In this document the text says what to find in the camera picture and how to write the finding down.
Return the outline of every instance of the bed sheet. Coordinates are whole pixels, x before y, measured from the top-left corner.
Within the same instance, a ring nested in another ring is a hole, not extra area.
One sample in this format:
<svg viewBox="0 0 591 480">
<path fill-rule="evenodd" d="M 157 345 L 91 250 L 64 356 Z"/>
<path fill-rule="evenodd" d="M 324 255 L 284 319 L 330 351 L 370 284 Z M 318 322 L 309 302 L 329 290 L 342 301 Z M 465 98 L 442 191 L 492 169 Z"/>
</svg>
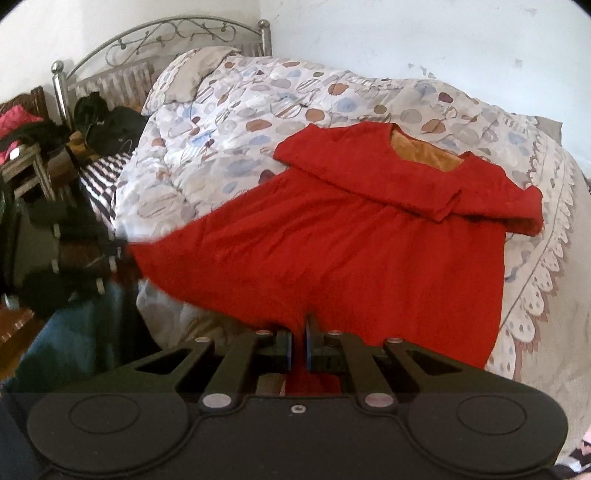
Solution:
<svg viewBox="0 0 591 480">
<path fill-rule="evenodd" d="M 365 120 L 398 123 L 454 153 L 471 150 L 503 167 L 517 185 L 542 191 L 542 233 L 507 237 L 499 335 L 486 369 L 556 398 L 570 423 L 563 453 L 571 451 L 591 423 L 591 296 L 585 290 L 591 247 L 582 237 L 591 232 L 591 201 L 572 156 L 536 128 L 533 117 L 507 113 L 438 80 L 369 79 L 297 59 L 230 56 L 205 78 L 193 102 L 163 105 L 150 117 L 119 178 L 116 231 L 133 240 L 165 235 L 282 172 L 285 166 L 272 158 L 275 146 L 307 124 Z M 572 245 L 576 256 L 568 262 Z M 568 278 L 561 278 L 566 271 Z M 161 346 L 190 336 L 199 317 L 211 314 L 183 306 L 181 319 L 173 313 L 181 307 L 149 285 L 138 307 Z M 467 321 L 477 322 L 478 313 Z"/>
</svg>

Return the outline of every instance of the bed post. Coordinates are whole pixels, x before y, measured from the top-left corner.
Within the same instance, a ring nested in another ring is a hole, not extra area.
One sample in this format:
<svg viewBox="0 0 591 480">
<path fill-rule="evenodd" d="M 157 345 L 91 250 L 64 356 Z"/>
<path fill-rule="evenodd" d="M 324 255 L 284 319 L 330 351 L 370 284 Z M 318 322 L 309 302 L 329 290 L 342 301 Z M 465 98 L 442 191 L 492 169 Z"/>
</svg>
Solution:
<svg viewBox="0 0 591 480">
<path fill-rule="evenodd" d="M 74 122 L 72 114 L 68 108 L 66 74 L 64 73 L 64 63 L 61 60 L 53 62 L 51 65 L 53 74 L 53 88 L 56 91 L 57 108 L 60 111 L 61 122 L 73 130 Z"/>
<path fill-rule="evenodd" d="M 273 55 L 273 48 L 271 46 L 271 24 L 268 20 L 259 20 L 259 28 L 261 29 L 262 40 L 262 55 L 264 57 L 271 57 Z"/>
</svg>

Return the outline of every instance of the wooden headboard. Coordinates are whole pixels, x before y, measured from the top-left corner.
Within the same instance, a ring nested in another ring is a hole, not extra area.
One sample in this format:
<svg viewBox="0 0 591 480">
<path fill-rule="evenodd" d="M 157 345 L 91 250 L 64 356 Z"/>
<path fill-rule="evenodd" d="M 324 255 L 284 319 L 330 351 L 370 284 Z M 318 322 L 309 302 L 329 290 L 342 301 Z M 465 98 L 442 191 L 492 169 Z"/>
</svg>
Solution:
<svg viewBox="0 0 591 480">
<path fill-rule="evenodd" d="M 27 112 L 49 120 L 43 87 L 35 87 L 29 93 L 22 93 L 12 100 L 0 103 L 0 115 L 9 111 L 15 105 L 22 105 Z"/>
</svg>

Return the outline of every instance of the bed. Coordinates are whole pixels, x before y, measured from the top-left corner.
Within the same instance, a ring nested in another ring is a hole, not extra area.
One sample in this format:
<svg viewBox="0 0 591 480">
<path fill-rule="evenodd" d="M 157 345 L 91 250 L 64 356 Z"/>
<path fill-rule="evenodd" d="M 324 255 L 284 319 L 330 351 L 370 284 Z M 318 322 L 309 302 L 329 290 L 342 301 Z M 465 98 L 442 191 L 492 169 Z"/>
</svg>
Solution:
<svg viewBox="0 0 591 480">
<path fill-rule="evenodd" d="M 230 45 L 237 51 L 203 78 L 194 100 L 164 103 L 170 83 L 194 50 L 172 56 L 161 52 L 167 65 L 160 75 L 153 60 L 142 63 L 141 53 L 175 39 L 192 40 L 194 33 L 183 26 L 191 26 L 198 39 L 207 37 L 198 47 Z M 166 28 L 168 37 L 162 33 Z M 250 39 L 239 39 L 239 29 Z M 127 56 L 130 45 L 133 54 Z M 114 51 L 126 55 L 121 65 L 107 60 L 115 70 L 74 82 L 91 59 Z M 117 233 L 134 240 L 158 238 L 281 173 L 285 166 L 272 159 L 275 146 L 310 123 L 396 122 L 406 133 L 446 150 L 475 152 L 503 167 L 517 185 L 536 185 L 544 195 L 543 232 L 507 238 L 503 310 L 486 369 L 545 391 L 563 406 L 569 438 L 561 461 L 572 465 L 567 454 L 591 424 L 591 196 L 575 160 L 560 145 L 560 128 L 547 119 L 488 105 L 438 80 L 370 79 L 271 54 L 264 20 L 251 28 L 185 16 L 126 31 L 68 73 L 62 62 L 54 63 L 65 122 L 71 122 L 73 99 L 92 89 L 109 97 L 111 105 L 139 102 L 150 117 L 138 149 L 113 181 Z M 138 86 L 131 93 L 116 86 L 125 78 L 117 69 L 125 65 L 131 72 L 127 78 Z M 162 348 L 197 335 L 229 339 L 237 328 L 233 319 L 180 304 L 149 283 L 141 286 L 138 309 Z M 473 320 L 478 321 L 477 313 Z"/>
</svg>

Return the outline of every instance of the metal ball finial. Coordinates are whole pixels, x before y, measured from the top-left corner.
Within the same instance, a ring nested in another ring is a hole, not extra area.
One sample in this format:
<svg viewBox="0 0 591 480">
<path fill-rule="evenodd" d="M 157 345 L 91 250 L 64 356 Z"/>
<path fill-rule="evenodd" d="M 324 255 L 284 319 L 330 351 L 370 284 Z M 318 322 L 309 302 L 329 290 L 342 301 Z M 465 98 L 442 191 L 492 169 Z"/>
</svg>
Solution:
<svg viewBox="0 0 591 480">
<path fill-rule="evenodd" d="M 52 74 L 61 73 L 64 71 L 64 63 L 61 60 L 56 60 L 51 64 Z"/>
</svg>

